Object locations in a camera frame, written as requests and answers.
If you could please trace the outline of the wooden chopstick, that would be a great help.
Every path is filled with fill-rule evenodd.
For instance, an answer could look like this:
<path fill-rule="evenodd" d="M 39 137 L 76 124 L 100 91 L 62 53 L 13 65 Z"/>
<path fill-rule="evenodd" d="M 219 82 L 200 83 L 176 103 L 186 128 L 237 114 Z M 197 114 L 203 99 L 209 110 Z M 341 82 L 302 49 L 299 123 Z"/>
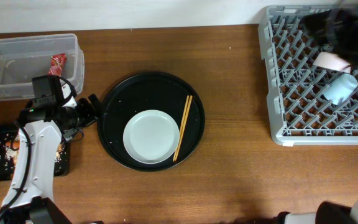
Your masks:
<path fill-rule="evenodd" d="M 186 122 L 187 122 L 187 119 L 188 119 L 188 113 L 190 111 L 192 99 L 193 99 L 193 97 L 191 95 L 188 95 L 186 97 L 185 108 L 184 108 L 183 116 L 182 116 L 182 119 L 181 119 L 180 139 L 179 139 L 178 146 L 177 146 L 177 148 L 175 150 L 175 153 L 174 153 L 173 162 L 177 161 L 178 153 L 180 152 L 181 143 L 182 143 L 182 140 L 183 140 L 183 135 L 184 135 L 184 132 L 185 132 Z"/>
<path fill-rule="evenodd" d="M 183 128 L 185 126 L 185 118 L 186 118 L 186 115 L 188 113 L 187 112 L 187 107 L 188 107 L 189 100 L 190 100 L 190 95 L 188 95 L 186 97 L 185 107 L 184 107 L 184 110 L 183 110 L 183 115 L 182 115 L 181 125 L 180 125 L 180 138 L 179 138 L 178 146 L 175 149 L 175 152 L 174 152 L 174 155 L 173 155 L 173 160 L 172 160 L 173 162 L 176 162 L 178 152 L 180 150 L 180 145 L 181 145 L 181 141 L 182 141 L 182 138 L 183 138 Z"/>

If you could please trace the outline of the white bowl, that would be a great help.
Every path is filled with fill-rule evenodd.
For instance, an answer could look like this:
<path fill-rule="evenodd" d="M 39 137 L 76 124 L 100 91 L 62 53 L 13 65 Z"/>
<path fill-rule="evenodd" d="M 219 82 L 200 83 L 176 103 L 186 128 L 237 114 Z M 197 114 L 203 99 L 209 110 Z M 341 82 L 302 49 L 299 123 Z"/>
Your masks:
<path fill-rule="evenodd" d="M 337 54 L 329 52 L 319 53 L 313 65 L 338 72 L 351 72 L 351 64 L 348 61 L 342 59 Z"/>

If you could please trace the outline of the rice and food leftovers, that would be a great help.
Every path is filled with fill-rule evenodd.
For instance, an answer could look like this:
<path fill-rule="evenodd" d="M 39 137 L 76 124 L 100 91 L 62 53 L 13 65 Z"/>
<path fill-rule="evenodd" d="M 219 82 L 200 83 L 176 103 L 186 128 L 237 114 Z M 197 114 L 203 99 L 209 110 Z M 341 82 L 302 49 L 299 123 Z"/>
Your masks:
<path fill-rule="evenodd" d="M 2 169 L 10 175 L 10 179 L 13 177 L 14 169 L 16 168 L 18 155 L 19 155 L 19 141 L 20 137 L 16 131 L 9 131 L 2 133 L 0 140 L 0 149 L 2 149 L 2 155 L 0 156 L 0 162 L 2 162 Z M 66 175 L 70 168 L 69 161 L 69 145 L 61 142 L 58 145 L 58 149 L 55 155 L 55 168 L 54 176 Z"/>

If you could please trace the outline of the red snack wrapper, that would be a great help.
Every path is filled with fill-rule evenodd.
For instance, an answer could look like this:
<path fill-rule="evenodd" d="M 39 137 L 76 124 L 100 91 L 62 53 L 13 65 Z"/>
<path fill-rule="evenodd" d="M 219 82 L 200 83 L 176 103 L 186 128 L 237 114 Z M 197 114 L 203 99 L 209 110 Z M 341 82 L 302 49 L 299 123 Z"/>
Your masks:
<path fill-rule="evenodd" d="M 66 61 L 67 61 L 66 54 L 53 55 L 51 58 L 51 64 L 48 74 L 60 77 L 62 75 L 63 68 L 66 64 Z"/>

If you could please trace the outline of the light blue cup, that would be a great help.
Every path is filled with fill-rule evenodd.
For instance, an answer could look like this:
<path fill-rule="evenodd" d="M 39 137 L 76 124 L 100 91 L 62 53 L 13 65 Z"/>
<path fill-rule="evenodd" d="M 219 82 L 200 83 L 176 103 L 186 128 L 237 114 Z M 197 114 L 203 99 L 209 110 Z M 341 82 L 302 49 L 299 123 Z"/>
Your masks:
<path fill-rule="evenodd" d="M 329 84 L 329 88 L 323 93 L 327 100 L 338 105 L 348 99 L 351 93 L 357 88 L 358 81 L 349 73 L 343 73 Z"/>

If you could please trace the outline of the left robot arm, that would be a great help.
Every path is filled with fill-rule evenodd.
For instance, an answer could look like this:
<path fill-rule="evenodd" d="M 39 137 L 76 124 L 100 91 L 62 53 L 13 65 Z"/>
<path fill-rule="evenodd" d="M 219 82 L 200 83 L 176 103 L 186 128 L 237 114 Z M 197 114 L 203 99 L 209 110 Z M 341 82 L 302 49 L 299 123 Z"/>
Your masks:
<path fill-rule="evenodd" d="M 53 201 L 57 149 L 95 123 L 103 107 L 94 94 L 76 100 L 75 87 L 63 77 L 36 77 L 32 87 L 34 98 L 14 122 L 19 155 L 0 223 L 69 223 Z"/>

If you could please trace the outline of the pale green plate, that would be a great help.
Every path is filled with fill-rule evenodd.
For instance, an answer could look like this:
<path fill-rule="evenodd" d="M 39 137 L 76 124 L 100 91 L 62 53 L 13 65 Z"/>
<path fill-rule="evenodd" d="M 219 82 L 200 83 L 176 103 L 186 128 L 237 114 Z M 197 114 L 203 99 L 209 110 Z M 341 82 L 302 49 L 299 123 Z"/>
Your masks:
<path fill-rule="evenodd" d="M 157 164 L 173 155 L 180 140 L 180 131 L 169 114 L 145 110 L 128 121 L 122 140 L 126 152 L 135 161 Z"/>

